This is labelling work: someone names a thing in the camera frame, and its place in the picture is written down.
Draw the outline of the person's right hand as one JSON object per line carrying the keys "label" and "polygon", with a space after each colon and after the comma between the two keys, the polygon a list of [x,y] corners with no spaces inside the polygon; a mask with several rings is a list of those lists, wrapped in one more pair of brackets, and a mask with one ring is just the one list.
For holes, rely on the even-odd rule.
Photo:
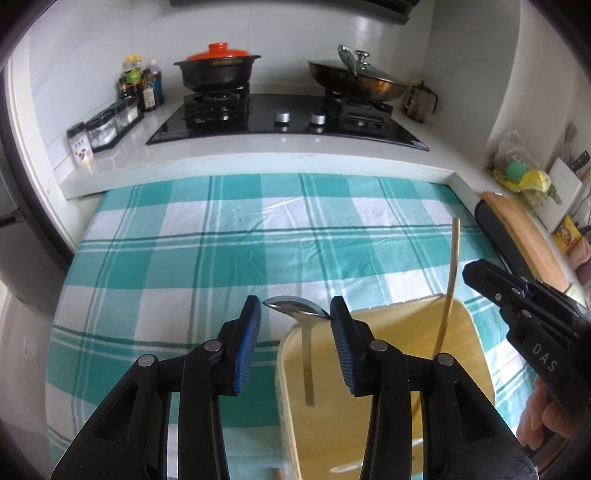
{"label": "person's right hand", "polygon": [[523,447],[538,450],[544,443],[544,429],[569,438],[577,421],[572,420],[552,398],[548,386],[540,377],[535,379],[534,385],[535,389],[521,415],[516,436]]}

